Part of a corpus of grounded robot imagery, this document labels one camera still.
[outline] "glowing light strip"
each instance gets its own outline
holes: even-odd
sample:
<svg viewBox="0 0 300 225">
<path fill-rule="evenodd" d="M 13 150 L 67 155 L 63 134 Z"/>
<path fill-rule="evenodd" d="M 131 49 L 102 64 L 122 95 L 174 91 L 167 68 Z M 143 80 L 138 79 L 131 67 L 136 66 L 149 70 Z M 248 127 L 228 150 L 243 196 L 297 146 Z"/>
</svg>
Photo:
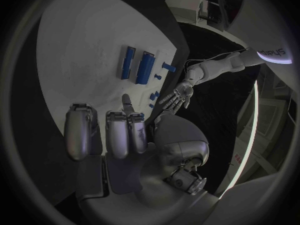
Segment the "glowing light strip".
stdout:
<svg viewBox="0 0 300 225">
<path fill-rule="evenodd" d="M 241 161 L 239 168 L 237 169 L 237 172 L 236 172 L 234 178 L 232 179 L 232 181 L 230 182 L 230 184 L 228 185 L 226 190 L 223 192 L 223 194 L 219 197 L 219 199 L 222 198 L 222 196 L 226 193 L 226 191 L 228 189 L 231 189 L 236 184 L 236 182 L 238 181 L 239 177 L 242 174 L 242 171 L 245 168 L 245 165 L 248 161 L 248 158 L 249 158 L 252 146 L 253 146 L 256 129 L 257 129 L 257 124 L 258 124 L 258 117 L 259 117 L 259 91 L 258 91 L 258 83 L 257 83 L 257 81 L 255 81 L 255 84 L 254 84 L 254 118 L 253 118 L 253 126 L 252 126 L 252 131 L 251 131 L 248 147 L 246 149 L 245 155 Z"/>
<path fill-rule="evenodd" d="M 271 63 L 275 63 L 275 64 L 291 64 L 292 60 L 291 59 L 287 59 L 287 60 L 277 60 L 277 59 L 272 59 L 269 57 L 266 57 L 264 55 L 261 55 L 259 52 L 257 52 L 258 56 L 260 56 L 261 59 L 271 62 Z"/>
</svg>

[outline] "white panel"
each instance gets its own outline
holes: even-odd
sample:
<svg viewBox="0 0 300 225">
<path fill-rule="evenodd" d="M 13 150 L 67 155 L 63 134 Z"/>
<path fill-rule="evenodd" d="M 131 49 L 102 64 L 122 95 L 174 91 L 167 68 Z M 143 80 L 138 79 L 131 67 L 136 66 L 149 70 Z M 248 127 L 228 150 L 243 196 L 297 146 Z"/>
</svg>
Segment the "white panel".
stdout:
<svg viewBox="0 0 300 225">
<path fill-rule="evenodd" d="M 121 80 L 127 46 L 136 48 L 130 78 Z M 143 52 L 155 55 L 147 85 L 135 84 Z M 160 92 L 175 46 L 147 18 L 121 0 L 55 0 L 44 12 L 37 38 L 37 69 L 48 109 L 63 134 L 71 103 L 87 102 L 98 111 L 105 141 L 105 113 L 122 107 L 128 93 L 133 107 L 147 119 Z M 161 80 L 154 75 L 162 76 Z"/>
</svg>

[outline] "blue object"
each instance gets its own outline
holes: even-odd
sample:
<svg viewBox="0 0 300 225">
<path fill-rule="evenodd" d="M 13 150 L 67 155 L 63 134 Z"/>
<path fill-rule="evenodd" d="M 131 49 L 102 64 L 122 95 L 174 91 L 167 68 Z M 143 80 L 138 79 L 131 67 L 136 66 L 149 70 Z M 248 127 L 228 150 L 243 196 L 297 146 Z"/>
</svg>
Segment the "blue object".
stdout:
<svg viewBox="0 0 300 225">
<path fill-rule="evenodd" d="M 154 93 L 151 93 L 151 95 L 150 95 L 150 99 L 151 99 L 152 101 L 154 101 L 154 100 L 155 100 L 155 98 L 156 98 L 156 95 L 155 95 Z"/>
<path fill-rule="evenodd" d="M 148 83 L 154 62 L 155 62 L 154 55 L 144 52 L 144 55 L 142 56 L 142 60 L 139 63 L 135 84 L 146 85 Z"/>
<path fill-rule="evenodd" d="M 135 56 L 136 49 L 133 47 L 127 47 L 126 57 L 123 62 L 123 68 L 122 68 L 122 77 L 121 79 L 128 79 L 130 75 L 130 64 L 132 62 L 132 59 Z"/>
<path fill-rule="evenodd" d="M 159 75 L 157 75 L 157 74 L 155 74 L 154 77 L 157 78 L 158 80 L 161 80 L 161 79 L 162 79 L 162 76 L 159 76 Z"/>
<path fill-rule="evenodd" d="M 176 67 L 170 66 L 169 64 L 166 64 L 165 62 L 162 64 L 162 67 L 164 69 L 171 71 L 172 73 L 174 73 L 176 71 Z"/>
</svg>

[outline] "blue rectangular block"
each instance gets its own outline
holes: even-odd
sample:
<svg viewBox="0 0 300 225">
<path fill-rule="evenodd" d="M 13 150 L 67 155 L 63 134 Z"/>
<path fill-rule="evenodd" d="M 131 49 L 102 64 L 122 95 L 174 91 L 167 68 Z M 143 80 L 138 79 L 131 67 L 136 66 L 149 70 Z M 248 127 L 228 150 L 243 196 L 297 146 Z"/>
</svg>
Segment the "blue rectangular block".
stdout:
<svg viewBox="0 0 300 225">
<path fill-rule="evenodd" d="M 128 47 L 126 52 L 126 57 L 123 62 L 123 68 L 122 68 L 122 77 L 121 79 L 128 79 L 130 75 L 130 64 L 132 62 L 132 59 L 135 56 L 136 49 L 133 47 Z"/>
<path fill-rule="evenodd" d="M 144 52 L 142 60 L 139 63 L 135 84 L 146 85 L 148 83 L 154 62 L 154 55 Z"/>
</svg>

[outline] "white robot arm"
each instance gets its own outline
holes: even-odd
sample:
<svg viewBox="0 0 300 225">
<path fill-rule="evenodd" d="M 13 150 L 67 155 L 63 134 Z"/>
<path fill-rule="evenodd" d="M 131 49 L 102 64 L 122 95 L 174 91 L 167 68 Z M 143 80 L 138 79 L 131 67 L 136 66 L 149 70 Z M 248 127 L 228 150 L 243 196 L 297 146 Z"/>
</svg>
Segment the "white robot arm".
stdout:
<svg viewBox="0 0 300 225">
<path fill-rule="evenodd" d="M 169 100 L 162 109 L 174 109 L 176 113 L 184 103 L 184 108 L 190 104 L 194 93 L 193 86 L 215 79 L 226 72 L 239 72 L 254 65 L 263 64 L 257 52 L 252 48 L 239 53 L 233 52 L 221 60 L 204 60 L 187 68 L 184 80 L 177 85 L 173 92 L 163 98 L 159 104 Z"/>
</svg>

